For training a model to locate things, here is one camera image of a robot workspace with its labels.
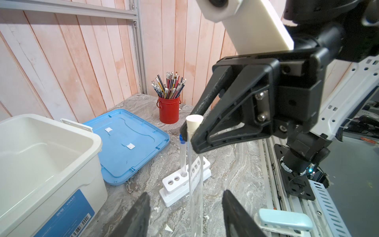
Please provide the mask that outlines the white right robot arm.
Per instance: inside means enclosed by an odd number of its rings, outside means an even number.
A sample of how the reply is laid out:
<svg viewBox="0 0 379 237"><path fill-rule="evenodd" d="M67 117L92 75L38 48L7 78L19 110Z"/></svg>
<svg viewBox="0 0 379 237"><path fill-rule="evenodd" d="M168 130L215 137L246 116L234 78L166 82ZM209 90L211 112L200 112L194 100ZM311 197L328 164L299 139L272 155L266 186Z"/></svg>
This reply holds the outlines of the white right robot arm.
<svg viewBox="0 0 379 237"><path fill-rule="evenodd" d="M222 22L237 56L224 57L181 128L202 154L276 136L285 190L314 200L306 179L330 154L333 139L379 84L378 1L287 1L283 18L269 1L198 1ZM293 22L286 26L282 19Z"/></svg>

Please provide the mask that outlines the cork-stoppered test tube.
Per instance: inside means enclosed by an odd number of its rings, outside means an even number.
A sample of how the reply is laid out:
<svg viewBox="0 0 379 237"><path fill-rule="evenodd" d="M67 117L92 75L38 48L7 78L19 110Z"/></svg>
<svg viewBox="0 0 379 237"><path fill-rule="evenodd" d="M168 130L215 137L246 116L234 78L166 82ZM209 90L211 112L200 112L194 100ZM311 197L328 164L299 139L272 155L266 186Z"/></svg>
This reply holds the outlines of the cork-stoppered test tube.
<svg viewBox="0 0 379 237"><path fill-rule="evenodd" d="M188 138L188 163L189 163L189 216L190 216L190 235L201 237L203 231L203 160L193 150L191 139L203 121L201 115L189 115L186 117L187 138Z"/></svg>

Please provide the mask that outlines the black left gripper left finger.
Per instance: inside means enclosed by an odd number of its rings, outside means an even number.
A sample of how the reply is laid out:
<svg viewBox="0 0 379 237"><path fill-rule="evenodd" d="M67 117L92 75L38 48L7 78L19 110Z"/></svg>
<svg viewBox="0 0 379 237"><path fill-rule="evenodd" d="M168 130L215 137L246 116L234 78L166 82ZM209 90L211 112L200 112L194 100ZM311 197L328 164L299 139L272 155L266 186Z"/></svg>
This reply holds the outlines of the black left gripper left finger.
<svg viewBox="0 0 379 237"><path fill-rule="evenodd" d="M150 196L142 193L109 237L146 237L151 215Z"/></svg>

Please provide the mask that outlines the white plastic storage bin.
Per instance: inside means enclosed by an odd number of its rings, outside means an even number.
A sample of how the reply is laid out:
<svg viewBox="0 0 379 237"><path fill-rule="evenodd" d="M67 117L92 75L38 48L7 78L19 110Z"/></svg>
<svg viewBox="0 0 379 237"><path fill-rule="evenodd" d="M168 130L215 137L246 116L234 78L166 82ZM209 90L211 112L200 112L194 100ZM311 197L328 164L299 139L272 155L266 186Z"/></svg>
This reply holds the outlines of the white plastic storage bin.
<svg viewBox="0 0 379 237"><path fill-rule="evenodd" d="M79 237L108 194L101 138L40 115L1 122L1 236Z"/></svg>

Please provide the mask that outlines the light blue stapler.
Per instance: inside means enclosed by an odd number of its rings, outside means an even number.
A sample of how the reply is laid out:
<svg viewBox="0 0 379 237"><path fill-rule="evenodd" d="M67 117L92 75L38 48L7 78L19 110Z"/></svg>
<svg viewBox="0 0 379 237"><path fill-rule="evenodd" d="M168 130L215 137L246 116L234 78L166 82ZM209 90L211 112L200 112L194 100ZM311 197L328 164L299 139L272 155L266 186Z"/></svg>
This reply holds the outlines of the light blue stapler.
<svg viewBox="0 0 379 237"><path fill-rule="evenodd" d="M314 228L306 214L275 209L261 208L254 221L262 230L291 237L304 237Z"/></svg>

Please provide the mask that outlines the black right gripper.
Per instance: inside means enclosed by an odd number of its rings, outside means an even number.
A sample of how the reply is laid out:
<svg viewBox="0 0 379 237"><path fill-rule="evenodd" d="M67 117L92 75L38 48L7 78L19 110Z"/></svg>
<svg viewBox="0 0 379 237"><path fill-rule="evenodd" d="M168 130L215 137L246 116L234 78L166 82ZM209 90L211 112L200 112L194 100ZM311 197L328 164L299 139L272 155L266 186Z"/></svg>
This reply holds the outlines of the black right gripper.
<svg viewBox="0 0 379 237"><path fill-rule="evenodd" d="M235 143L287 138L318 122L326 68L334 60L325 47L265 53L257 59L279 64L215 66L192 115L203 116L213 100L221 99L202 121L190 142L198 153ZM187 138L187 122L180 134Z"/></svg>

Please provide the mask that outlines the red pencil cup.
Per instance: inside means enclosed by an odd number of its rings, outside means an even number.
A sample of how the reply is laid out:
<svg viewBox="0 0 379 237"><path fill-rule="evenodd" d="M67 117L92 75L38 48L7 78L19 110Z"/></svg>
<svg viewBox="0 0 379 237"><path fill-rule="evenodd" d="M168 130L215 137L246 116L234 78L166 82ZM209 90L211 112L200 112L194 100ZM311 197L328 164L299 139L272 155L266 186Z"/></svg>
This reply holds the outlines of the red pencil cup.
<svg viewBox="0 0 379 237"><path fill-rule="evenodd" d="M157 107L159 108L159 119L164 124L174 124L179 120L179 108L181 100L164 99L159 97L157 101Z"/></svg>

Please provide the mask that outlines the blue plastic bin lid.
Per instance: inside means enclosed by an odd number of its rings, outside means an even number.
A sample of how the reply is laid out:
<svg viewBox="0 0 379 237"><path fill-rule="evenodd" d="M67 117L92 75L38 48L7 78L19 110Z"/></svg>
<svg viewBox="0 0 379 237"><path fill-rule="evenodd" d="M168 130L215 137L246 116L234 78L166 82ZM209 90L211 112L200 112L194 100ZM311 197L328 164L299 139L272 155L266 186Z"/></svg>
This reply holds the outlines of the blue plastic bin lid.
<svg viewBox="0 0 379 237"><path fill-rule="evenodd" d="M116 109L84 123L100 136L98 154L104 182L127 182L170 141L169 135L125 109Z"/></svg>

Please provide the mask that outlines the blue-capped test tube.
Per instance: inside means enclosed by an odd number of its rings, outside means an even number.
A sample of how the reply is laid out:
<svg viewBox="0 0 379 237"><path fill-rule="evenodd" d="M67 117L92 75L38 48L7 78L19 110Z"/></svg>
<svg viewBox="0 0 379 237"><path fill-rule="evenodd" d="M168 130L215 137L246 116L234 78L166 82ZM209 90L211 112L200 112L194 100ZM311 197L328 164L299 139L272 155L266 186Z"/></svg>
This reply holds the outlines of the blue-capped test tube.
<svg viewBox="0 0 379 237"><path fill-rule="evenodd" d="M186 147L186 141L183 139L182 135L179 136L180 139L180 168L181 168L181 176L186 177L187 176L187 170L186 170L186 158L187 158L187 147Z"/></svg>

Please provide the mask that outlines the bundle of pencils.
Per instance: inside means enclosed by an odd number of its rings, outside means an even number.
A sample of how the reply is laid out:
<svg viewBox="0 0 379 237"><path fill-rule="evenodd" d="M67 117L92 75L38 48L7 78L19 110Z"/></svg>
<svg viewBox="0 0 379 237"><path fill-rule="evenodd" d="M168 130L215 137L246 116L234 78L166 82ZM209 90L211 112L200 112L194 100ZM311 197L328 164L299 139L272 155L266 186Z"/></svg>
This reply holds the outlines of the bundle of pencils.
<svg viewBox="0 0 379 237"><path fill-rule="evenodd" d="M167 72L165 78L157 75L151 81L151 85L159 98L177 99L181 97L187 79L181 77L177 72Z"/></svg>

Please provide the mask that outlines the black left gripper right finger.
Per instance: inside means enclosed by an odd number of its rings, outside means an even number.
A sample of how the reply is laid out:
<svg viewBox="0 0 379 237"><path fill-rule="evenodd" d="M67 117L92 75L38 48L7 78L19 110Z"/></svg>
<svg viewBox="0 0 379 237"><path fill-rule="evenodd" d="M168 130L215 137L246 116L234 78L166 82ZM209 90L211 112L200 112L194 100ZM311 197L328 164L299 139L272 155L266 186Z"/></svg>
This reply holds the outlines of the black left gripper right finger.
<svg viewBox="0 0 379 237"><path fill-rule="evenodd" d="M223 192L222 207L227 237L266 237L230 190Z"/></svg>

